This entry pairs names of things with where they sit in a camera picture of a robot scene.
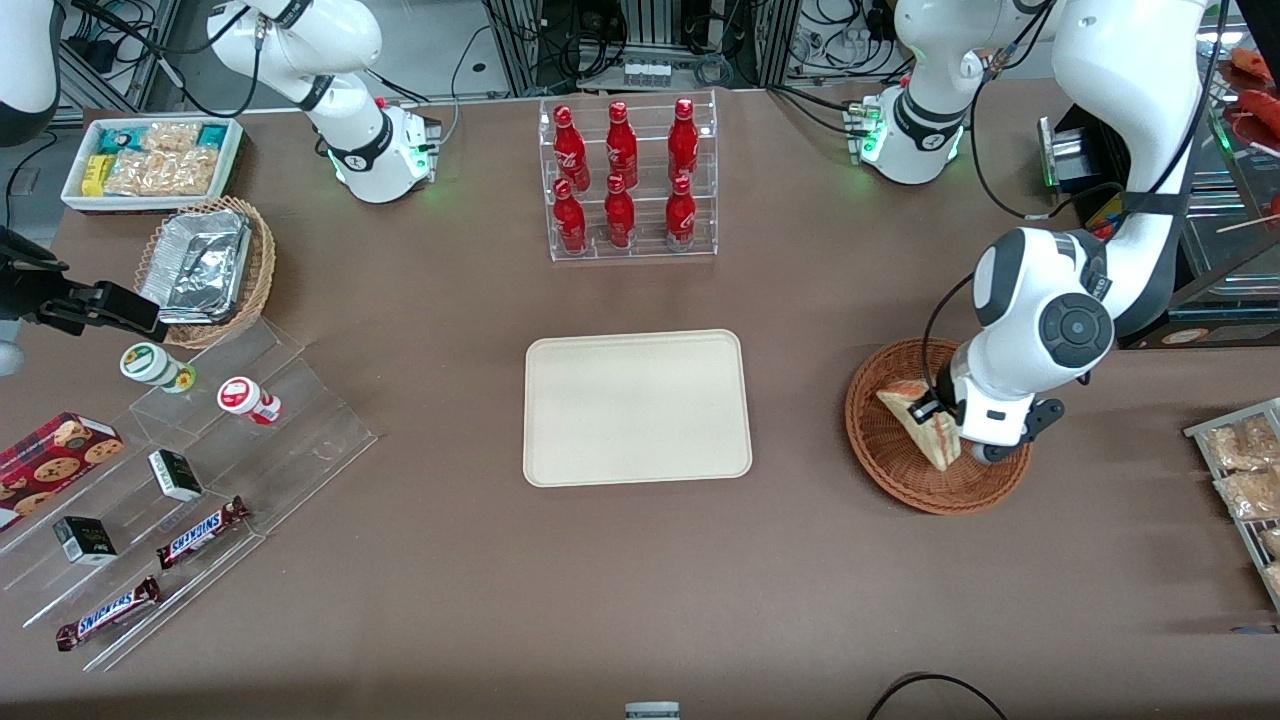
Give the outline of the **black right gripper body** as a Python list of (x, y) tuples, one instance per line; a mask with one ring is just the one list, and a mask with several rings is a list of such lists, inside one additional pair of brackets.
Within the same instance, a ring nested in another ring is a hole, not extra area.
[(69, 266), (45, 247), (1, 229), (1, 319), (81, 333), (101, 320), (90, 315), (87, 284), (65, 278)]

